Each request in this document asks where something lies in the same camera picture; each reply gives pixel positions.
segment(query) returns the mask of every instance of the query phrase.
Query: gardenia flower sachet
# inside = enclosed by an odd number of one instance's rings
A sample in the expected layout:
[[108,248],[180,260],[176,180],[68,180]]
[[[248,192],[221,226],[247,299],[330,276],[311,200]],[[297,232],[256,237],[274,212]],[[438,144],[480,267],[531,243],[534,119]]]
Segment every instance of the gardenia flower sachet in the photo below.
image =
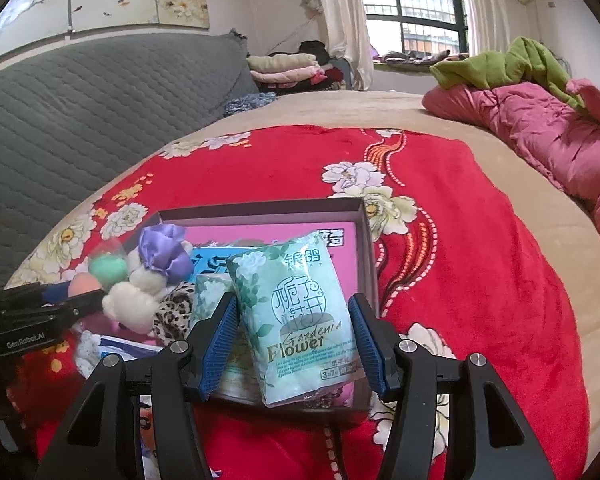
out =
[[227,269],[266,406],[364,376],[347,302],[318,232],[231,256]]
[[[234,292],[234,284],[228,274],[208,273],[196,276],[197,301],[196,308],[191,313],[192,328],[197,322],[213,315],[226,292]],[[257,401],[260,398],[259,384],[253,372],[249,344],[242,324],[238,327],[216,392],[248,401]]]

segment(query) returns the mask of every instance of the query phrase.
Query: metal screw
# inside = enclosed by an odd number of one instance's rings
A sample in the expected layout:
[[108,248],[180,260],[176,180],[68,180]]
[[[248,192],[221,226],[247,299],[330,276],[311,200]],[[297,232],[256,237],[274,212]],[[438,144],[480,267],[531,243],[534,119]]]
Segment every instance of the metal screw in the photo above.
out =
[[174,341],[169,347],[174,354],[184,354],[189,349],[186,341]]
[[487,358],[482,354],[471,354],[469,360],[476,366],[484,366],[487,364]]
[[102,364],[104,364],[107,368],[117,365],[118,362],[120,362],[120,358],[115,354],[109,354],[102,360]]
[[416,343],[414,343],[411,339],[403,339],[398,343],[398,348],[403,352],[410,354],[418,349],[418,345],[416,345]]

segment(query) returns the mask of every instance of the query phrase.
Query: gray cushion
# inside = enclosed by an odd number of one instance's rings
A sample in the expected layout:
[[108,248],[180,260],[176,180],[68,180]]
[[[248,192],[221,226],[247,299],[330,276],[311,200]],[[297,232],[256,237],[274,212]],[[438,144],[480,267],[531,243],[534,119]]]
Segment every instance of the gray cushion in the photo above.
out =
[[0,70],[0,286],[68,212],[257,92],[243,38],[134,34]]

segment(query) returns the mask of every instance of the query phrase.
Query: window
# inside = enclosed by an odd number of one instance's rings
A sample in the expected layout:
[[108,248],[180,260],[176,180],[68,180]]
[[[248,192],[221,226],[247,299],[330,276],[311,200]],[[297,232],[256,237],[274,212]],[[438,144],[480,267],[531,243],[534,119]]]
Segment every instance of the window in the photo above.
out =
[[430,56],[449,49],[467,52],[466,15],[462,0],[363,0],[371,45]]

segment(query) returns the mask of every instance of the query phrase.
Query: pink folded blanket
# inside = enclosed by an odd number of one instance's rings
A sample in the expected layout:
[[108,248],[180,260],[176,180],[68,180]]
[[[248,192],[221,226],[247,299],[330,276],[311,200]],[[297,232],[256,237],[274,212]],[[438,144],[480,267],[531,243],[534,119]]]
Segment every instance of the pink folded blanket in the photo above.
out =
[[530,82],[493,90],[438,86],[422,105],[440,118],[490,129],[555,187],[583,200],[600,232],[600,90],[581,79],[567,91],[584,99],[597,123]]
[[251,76],[259,83],[297,83],[298,81],[310,79],[319,73],[324,74],[324,70],[317,65],[294,68],[286,72],[274,72],[273,74],[263,74],[251,70]]

